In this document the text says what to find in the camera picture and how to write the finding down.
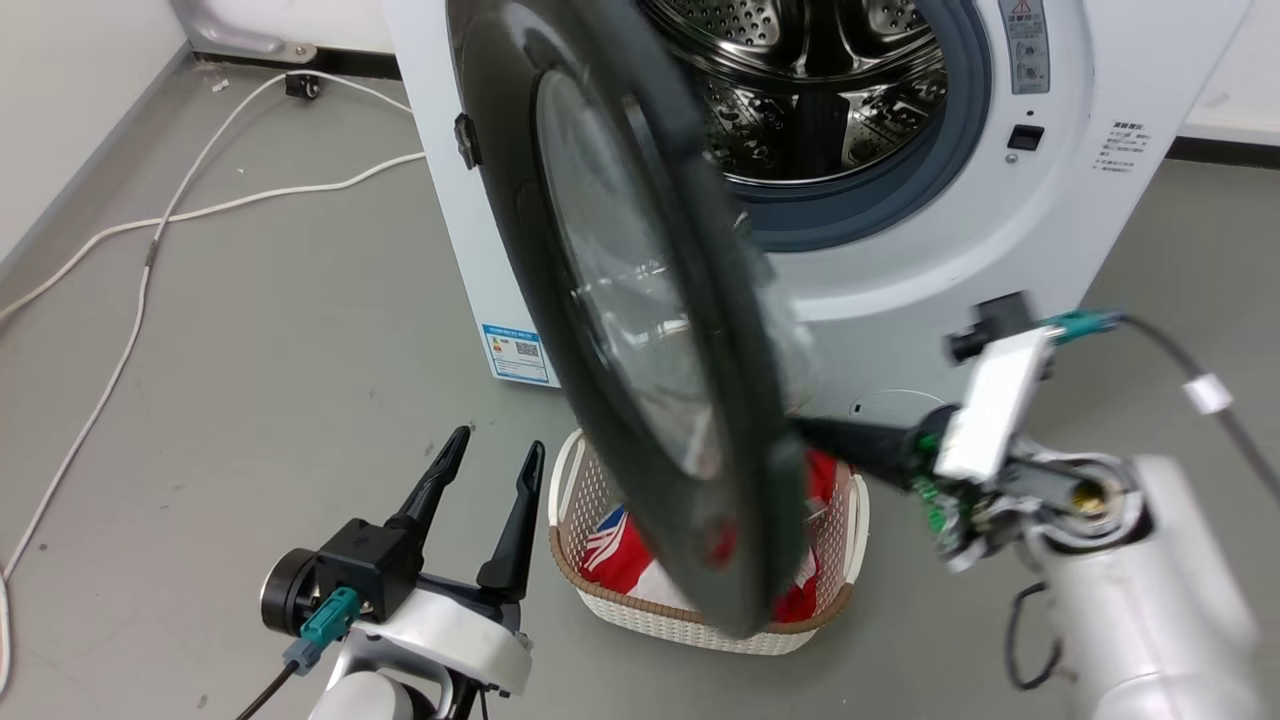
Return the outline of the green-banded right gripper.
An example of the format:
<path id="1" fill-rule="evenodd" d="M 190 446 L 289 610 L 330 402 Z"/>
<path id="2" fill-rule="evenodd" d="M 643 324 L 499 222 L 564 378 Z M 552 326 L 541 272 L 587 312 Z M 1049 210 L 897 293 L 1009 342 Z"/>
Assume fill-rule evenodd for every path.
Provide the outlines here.
<path id="1" fill-rule="evenodd" d="M 952 574 L 1025 543 L 1016 473 L 1016 429 L 998 425 L 888 427 L 836 418 L 796 416 L 805 443 L 882 480 L 908 483 L 922 501 L 932 544 Z"/>

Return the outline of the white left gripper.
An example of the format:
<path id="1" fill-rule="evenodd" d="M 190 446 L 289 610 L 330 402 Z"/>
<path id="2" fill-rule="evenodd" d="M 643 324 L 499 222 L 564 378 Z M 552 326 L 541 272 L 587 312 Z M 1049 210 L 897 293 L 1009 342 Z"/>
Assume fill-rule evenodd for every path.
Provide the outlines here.
<path id="1" fill-rule="evenodd" d="M 384 528 L 392 534 L 385 578 L 407 593 L 422 569 L 424 547 L 445 488 L 457 478 L 471 427 L 456 427 L 419 483 Z M 526 597 L 538 529 L 545 445 L 531 442 L 516 478 L 516 500 L 492 557 L 476 584 L 493 603 Z M 384 621 L 361 618 L 338 653 L 340 698 L 417 698 L 419 683 L 460 698 L 466 682 L 481 691 L 521 696 L 532 670 L 529 638 L 483 616 L 460 601 L 416 589 Z"/>

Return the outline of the red patterned clothing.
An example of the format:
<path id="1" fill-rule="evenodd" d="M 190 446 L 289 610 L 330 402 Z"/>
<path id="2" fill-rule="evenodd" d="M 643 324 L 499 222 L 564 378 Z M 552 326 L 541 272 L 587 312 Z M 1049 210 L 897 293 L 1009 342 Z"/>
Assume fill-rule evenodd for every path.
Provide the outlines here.
<path id="1" fill-rule="evenodd" d="M 823 562 L 817 548 L 817 524 L 826 518 L 837 489 L 838 462 L 827 454 L 806 451 L 809 497 L 809 548 L 792 584 L 774 606 L 774 623 L 800 623 L 817 612 L 818 582 Z M 667 607 L 692 611 L 666 570 L 654 560 L 630 519 L 617 506 L 588 537 L 579 575 L 608 591 Z"/>

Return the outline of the grey appliance base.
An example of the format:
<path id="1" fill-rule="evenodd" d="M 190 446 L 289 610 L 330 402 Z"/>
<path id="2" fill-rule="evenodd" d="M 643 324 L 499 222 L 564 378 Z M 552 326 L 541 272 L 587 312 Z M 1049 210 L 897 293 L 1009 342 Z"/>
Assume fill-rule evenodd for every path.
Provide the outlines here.
<path id="1" fill-rule="evenodd" d="M 230 24 L 212 12 L 209 0 L 168 3 L 197 54 L 287 65 L 303 65 L 319 55 L 314 44 L 298 44 Z"/>

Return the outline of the dark round washing machine door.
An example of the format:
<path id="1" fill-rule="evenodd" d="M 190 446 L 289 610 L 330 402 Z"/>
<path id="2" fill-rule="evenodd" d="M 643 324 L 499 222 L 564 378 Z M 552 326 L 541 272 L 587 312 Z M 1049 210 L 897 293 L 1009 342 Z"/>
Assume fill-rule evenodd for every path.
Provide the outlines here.
<path id="1" fill-rule="evenodd" d="M 646 547 L 753 635 L 805 553 L 786 315 L 634 0 L 447 0 L 463 115 L 515 278 Z"/>

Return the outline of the grey warning sticker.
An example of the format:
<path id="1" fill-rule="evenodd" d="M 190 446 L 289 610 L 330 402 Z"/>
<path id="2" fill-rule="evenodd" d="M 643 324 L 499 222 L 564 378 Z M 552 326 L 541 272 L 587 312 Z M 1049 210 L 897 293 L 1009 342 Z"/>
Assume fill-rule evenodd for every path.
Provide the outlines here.
<path id="1" fill-rule="evenodd" d="M 1043 0 L 998 0 L 1014 95 L 1051 90 L 1050 33 Z"/>

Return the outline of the perforated steel washer drum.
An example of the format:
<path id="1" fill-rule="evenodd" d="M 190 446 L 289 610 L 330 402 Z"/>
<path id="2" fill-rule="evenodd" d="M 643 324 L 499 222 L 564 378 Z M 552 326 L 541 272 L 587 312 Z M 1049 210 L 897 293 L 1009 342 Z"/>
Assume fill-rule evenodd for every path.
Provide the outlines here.
<path id="1" fill-rule="evenodd" d="M 878 167 L 941 113 L 943 51 L 918 0 L 636 0 L 695 83 L 735 182 L 817 184 Z"/>

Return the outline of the white woven laundry basket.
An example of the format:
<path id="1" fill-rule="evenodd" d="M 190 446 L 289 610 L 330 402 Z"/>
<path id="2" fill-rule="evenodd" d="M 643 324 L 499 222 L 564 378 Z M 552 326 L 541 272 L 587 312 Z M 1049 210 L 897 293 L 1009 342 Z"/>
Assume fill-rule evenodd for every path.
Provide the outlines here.
<path id="1" fill-rule="evenodd" d="M 577 562 L 588 550 L 588 536 L 605 518 L 614 498 L 609 479 L 590 439 L 581 429 L 573 430 L 557 454 L 547 511 L 552 559 L 600 620 L 703 650 L 781 656 L 803 647 L 849 605 L 864 562 L 870 520 L 867 484 L 850 466 L 837 465 L 832 507 L 815 525 L 815 556 L 820 569 L 815 614 L 801 623 L 773 623 L 742 639 L 719 633 L 692 610 L 632 598 L 584 578 Z"/>

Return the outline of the blue energy label sticker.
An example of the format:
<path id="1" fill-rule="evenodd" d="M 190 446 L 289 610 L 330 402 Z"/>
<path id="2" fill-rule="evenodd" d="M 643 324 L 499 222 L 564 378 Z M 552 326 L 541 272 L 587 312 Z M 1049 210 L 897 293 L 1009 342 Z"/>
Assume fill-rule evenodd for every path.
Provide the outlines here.
<path id="1" fill-rule="evenodd" d="M 536 332 L 493 324 L 480 328 L 495 378 L 531 386 L 561 386 Z"/>

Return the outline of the grey-blue rubber door gasket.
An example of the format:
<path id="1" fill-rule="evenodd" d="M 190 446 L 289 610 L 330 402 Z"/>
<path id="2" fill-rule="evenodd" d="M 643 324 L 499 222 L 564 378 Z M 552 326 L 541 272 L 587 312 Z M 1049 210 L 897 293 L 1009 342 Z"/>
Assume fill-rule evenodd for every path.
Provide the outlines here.
<path id="1" fill-rule="evenodd" d="M 767 187 L 730 182 L 767 252 L 837 249 L 887 231 L 937 199 L 965 168 L 986 128 L 993 54 L 977 0 L 916 0 L 948 73 L 940 114 L 904 150 L 847 179 Z"/>

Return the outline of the white front-load washing machine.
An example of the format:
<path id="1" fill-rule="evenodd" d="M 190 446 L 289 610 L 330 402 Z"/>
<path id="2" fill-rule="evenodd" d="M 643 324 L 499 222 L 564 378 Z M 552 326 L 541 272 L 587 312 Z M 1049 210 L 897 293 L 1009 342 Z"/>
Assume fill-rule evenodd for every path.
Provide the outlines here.
<path id="1" fill-rule="evenodd" d="M 911 395 L 957 404 L 972 365 L 956 365 L 945 345 L 973 306 L 1023 292 L 1037 316 L 1074 309 L 1251 9 L 1251 0 L 1043 1 L 1050 92 L 1012 94 L 998 0 L 975 0 L 995 91 L 968 164 L 905 222 L 812 252 L 756 245 L 744 202 L 710 155 L 698 88 L 641 13 L 684 73 L 703 114 L 707 154 L 768 264 L 786 315 L 788 415 L 842 418 L 868 400 L 870 419 L 884 421 Z M 479 154 L 458 133 L 463 106 L 447 0 L 381 5 L 476 328 L 538 333 Z M 582 430 L 547 359 L 559 382 L 549 388 Z"/>

